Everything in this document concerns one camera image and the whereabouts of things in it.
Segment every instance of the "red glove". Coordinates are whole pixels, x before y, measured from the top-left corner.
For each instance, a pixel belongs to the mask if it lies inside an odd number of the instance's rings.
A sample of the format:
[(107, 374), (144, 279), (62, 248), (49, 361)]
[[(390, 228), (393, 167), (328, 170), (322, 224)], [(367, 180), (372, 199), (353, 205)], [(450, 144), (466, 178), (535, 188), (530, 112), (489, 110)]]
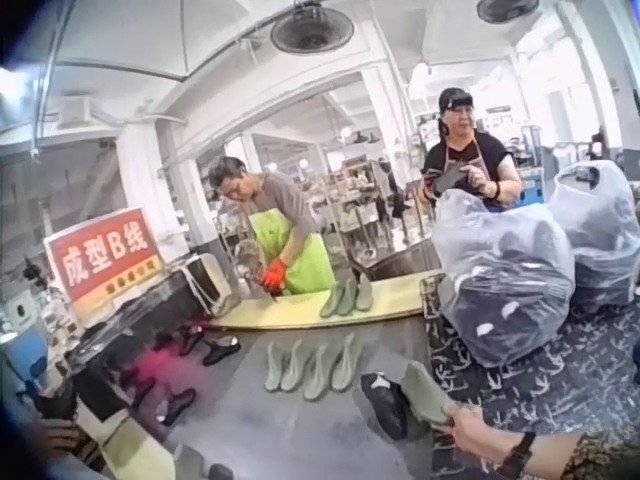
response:
[(271, 262), (269, 268), (265, 270), (264, 275), (262, 275), (262, 286), (272, 290), (280, 288), (284, 283), (284, 277), (286, 274), (287, 266), (282, 260), (276, 258)]

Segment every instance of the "hand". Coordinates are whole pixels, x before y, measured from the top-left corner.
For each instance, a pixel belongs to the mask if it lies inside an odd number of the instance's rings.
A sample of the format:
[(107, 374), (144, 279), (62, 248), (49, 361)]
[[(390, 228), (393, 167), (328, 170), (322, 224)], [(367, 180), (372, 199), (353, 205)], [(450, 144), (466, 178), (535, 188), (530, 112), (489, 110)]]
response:
[(465, 165), (460, 168), (461, 172), (467, 172), (467, 182), (475, 188), (481, 195), (493, 198), (497, 191), (495, 182), (490, 181), (481, 168), (473, 165)]
[(80, 440), (80, 429), (71, 420), (42, 419), (41, 427), (46, 437), (46, 448), (58, 457), (71, 452)]
[(433, 428), (451, 435), (463, 452), (482, 458), (492, 456), (489, 450), (494, 430), (484, 423), (480, 407), (452, 405), (445, 413), (453, 421), (453, 426), (434, 425)]
[(287, 274), (287, 266), (282, 260), (276, 258), (269, 268), (262, 275), (260, 283), (263, 287), (275, 290), (280, 288), (284, 282), (285, 275)]

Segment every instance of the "bracelet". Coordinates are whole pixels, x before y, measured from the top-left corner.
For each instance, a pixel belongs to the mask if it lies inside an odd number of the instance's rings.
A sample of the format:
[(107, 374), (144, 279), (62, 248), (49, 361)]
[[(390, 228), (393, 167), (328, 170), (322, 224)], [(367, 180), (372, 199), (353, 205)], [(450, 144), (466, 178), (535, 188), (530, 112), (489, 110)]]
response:
[(500, 196), (500, 193), (501, 193), (501, 191), (500, 191), (500, 182), (493, 182), (493, 183), (496, 184), (496, 194), (493, 197), (491, 197), (489, 200), (497, 200), (498, 197)]

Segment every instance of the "red sign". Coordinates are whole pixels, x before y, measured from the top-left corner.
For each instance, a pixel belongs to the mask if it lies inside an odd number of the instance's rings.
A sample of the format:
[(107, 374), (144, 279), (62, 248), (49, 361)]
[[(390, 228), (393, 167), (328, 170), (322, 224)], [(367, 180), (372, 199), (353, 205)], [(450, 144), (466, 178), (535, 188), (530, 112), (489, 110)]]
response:
[(156, 275), (162, 260), (141, 208), (120, 210), (44, 240), (78, 316)]

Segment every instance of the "person's arm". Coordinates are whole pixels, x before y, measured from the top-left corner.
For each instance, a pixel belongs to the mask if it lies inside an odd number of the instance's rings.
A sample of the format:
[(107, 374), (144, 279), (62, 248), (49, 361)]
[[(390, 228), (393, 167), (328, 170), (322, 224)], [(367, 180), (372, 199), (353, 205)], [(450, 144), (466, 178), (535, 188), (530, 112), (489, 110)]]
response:
[[(453, 436), (462, 450), (502, 464), (523, 438), (522, 433), (491, 428), (478, 407), (450, 407), (453, 427), (437, 427)], [(640, 435), (629, 432), (559, 433), (539, 435), (531, 446), (524, 471), (545, 480), (624, 480), (640, 478)], [(623, 473), (636, 476), (623, 476)]]
[(304, 200), (304, 196), (296, 185), (289, 179), (279, 178), (276, 205), (280, 212), (291, 221), (293, 228), (289, 239), (280, 252), (278, 258), (285, 265), (291, 265), (302, 252), (307, 238), (318, 230), (311, 210)]
[[(487, 460), (501, 464), (523, 434), (493, 429)], [(525, 471), (546, 480), (623, 480), (621, 472), (640, 467), (640, 443), (625, 442), (613, 432), (558, 433), (536, 437)]]
[(502, 205), (513, 204), (518, 197), (520, 197), (524, 189), (524, 184), (516, 170), (513, 156), (500, 140), (490, 135), (486, 136), (480, 144), (480, 148), (489, 171), (492, 170), (492, 163), (493, 165), (497, 164), (494, 168), (495, 177), (497, 177), (498, 180), (478, 180), (478, 191), (486, 198), (495, 200)]

